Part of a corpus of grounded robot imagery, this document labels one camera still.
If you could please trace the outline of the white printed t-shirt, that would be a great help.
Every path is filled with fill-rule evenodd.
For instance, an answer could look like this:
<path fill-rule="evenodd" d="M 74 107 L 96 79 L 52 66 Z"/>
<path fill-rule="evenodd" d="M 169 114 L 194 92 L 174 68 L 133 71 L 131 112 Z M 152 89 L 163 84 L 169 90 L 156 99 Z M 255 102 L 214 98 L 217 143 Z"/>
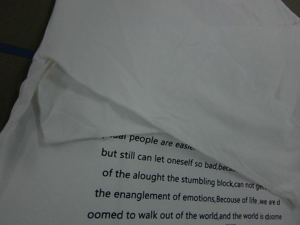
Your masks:
<path fill-rule="evenodd" d="M 0 134 L 0 222 L 299 224 L 299 17 L 56 1 Z"/>

